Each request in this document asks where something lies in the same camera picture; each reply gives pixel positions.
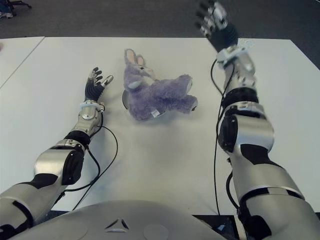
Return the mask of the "left robot hand black silver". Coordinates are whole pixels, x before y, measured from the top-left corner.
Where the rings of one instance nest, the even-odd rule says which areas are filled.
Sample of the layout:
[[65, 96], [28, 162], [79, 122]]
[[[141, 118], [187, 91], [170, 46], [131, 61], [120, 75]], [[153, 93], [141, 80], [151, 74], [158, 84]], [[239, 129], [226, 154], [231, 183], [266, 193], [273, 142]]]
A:
[[87, 82], [84, 90], [84, 100], [85, 101], [95, 101], [97, 102], [102, 95], [104, 89], [108, 84], [110, 84], [114, 79], [113, 75], [108, 75], [107, 77], [102, 76], [102, 71], [98, 67], [95, 67], [87, 78]]

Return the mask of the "right robot hand black silver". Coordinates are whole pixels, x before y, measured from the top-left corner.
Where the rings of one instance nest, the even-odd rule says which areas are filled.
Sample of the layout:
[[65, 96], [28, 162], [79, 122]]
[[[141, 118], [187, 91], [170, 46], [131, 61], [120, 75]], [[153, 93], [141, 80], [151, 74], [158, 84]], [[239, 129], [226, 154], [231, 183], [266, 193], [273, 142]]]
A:
[[196, 12], [196, 19], [196, 28], [217, 52], [238, 44], [237, 29], [228, 20], [227, 12], [220, 2], [201, 1], [199, 10]]

